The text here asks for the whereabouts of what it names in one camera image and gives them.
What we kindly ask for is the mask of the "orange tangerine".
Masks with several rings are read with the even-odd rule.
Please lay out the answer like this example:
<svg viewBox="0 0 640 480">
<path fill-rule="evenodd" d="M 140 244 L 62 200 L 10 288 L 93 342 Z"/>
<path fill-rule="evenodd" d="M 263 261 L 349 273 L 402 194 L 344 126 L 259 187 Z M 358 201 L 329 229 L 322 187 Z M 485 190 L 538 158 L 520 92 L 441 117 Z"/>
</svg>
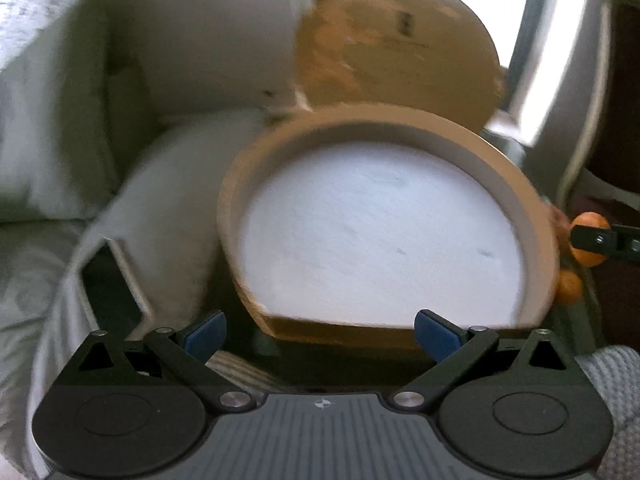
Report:
<svg viewBox="0 0 640 480">
<path fill-rule="evenodd" d="M 572 270 L 561 269 L 555 289 L 555 302 L 569 306 L 582 299 L 582 280 Z"/>
<path fill-rule="evenodd" d="M 611 225 L 602 214 L 583 212 L 570 224 L 570 251 L 575 260 L 586 268 L 593 268 L 606 260 L 603 249 L 608 241 Z"/>
</svg>

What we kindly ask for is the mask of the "red apple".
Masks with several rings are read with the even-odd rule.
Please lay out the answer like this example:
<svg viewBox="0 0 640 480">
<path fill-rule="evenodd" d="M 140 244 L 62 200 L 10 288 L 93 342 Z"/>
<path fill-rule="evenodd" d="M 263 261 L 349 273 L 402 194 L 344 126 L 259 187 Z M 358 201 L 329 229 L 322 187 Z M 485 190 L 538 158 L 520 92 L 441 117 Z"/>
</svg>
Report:
<svg viewBox="0 0 640 480">
<path fill-rule="evenodd" d="M 568 257 L 570 255 L 570 220 L 561 209 L 552 203 L 544 202 L 544 206 L 546 206 L 548 220 L 555 234 L 560 256 Z"/>
</svg>

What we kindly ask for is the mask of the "gold round box base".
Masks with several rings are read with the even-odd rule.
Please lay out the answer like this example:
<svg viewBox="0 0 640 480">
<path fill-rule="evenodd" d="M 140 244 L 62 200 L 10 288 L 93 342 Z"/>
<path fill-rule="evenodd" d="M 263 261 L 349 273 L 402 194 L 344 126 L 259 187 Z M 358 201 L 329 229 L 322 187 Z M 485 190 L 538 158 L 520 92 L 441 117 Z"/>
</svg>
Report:
<svg viewBox="0 0 640 480">
<path fill-rule="evenodd" d="M 546 316 L 559 270 L 555 236 L 544 203 L 517 166 L 476 133 L 437 115 L 391 105 L 330 106 L 281 122 L 232 162 L 220 188 L 217 228 L 232 281 L 259 328 L 280 340 L 356 348 L 410 349 L 409 326 L 347 325 L 269 313 L 250 292 L 240 257 L 244 214 L 258 188 L 295 157 L 342 143 L 386 143 L 414 148 L 450 162 L 494 198 L 515 231 L 524 286 L 515 320 L 498 330 L 533 328 Z"/>
</svg>

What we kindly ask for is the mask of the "gold round box lid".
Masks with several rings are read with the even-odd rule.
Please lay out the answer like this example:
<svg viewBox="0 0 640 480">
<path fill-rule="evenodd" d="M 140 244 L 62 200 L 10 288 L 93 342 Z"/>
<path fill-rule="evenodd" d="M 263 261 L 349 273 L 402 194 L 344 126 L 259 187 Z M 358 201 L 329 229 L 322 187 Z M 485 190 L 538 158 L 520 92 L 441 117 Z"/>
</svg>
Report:
<svg viewBox="0 0 640 480">
<path fill-rule="evenodd" d="M 296 86 L 307 103 L 385 103 L 481 132 L 504 71 L 484 23 L 461 0 L 319 0 L 299 22 Z"/>
</svg>

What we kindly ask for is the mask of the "smartphone with white case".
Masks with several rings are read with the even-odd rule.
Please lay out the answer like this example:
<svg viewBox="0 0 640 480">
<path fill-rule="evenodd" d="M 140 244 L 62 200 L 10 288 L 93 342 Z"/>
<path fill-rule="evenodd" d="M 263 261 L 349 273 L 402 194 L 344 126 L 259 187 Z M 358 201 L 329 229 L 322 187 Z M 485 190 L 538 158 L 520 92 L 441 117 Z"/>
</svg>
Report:
<svg viewBox="0 0 640 480">
<path fill-rule="evenodd" d="M 119 240 L 104 237 L 80 279 L 98 330 L 119 340 L 141 340 L 150 330 L 149 301 Z"/>
</svg>

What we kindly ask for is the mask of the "white foam insert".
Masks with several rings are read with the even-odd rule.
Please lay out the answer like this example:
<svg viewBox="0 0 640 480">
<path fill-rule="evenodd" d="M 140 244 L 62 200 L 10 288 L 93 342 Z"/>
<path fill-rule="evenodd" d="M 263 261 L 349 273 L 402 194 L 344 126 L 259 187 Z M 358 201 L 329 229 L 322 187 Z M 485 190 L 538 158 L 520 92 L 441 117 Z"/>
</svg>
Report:
<svg viewBox="0 0 640 480">
<path fill-rule="evenodd" d="M 521 246 L 494 198 L 433 155 L 342 143 L 295 157 L 250 200 L 240 232 L 248 289 L 274 315 L 404 327 L 428 309 L 507 326 Z"/>
</svg>

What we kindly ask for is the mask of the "houndstooth fabric clothing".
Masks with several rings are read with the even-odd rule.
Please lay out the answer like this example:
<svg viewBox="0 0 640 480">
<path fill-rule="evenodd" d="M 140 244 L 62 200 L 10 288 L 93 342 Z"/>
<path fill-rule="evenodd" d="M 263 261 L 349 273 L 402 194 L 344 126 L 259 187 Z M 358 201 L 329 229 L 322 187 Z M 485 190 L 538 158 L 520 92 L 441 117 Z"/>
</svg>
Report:
<svg viewBox="0 0 640 480">
<path fill-rule="evenodd" d="M 640 474 L 639 353 L 609 346 L 576 361 L 612 414 L 612 441 L 598 469 L 600 479 L 638 479 Z"/>
</svg>

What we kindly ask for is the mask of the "grey sofa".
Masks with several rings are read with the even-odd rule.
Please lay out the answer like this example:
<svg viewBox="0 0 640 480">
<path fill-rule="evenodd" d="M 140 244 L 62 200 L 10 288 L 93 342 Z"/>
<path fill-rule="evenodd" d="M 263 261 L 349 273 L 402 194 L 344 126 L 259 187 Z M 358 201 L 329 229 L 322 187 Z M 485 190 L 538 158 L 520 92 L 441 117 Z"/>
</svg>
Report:
<svg viewBox="0 0 640 480">
<path fill-rule="evenodd" d="M 27 413 L 81 237 L 176 122 L 295 102 L 312 0 L 1 0 L 1 456 L 41 479 Z"/>
</svg>

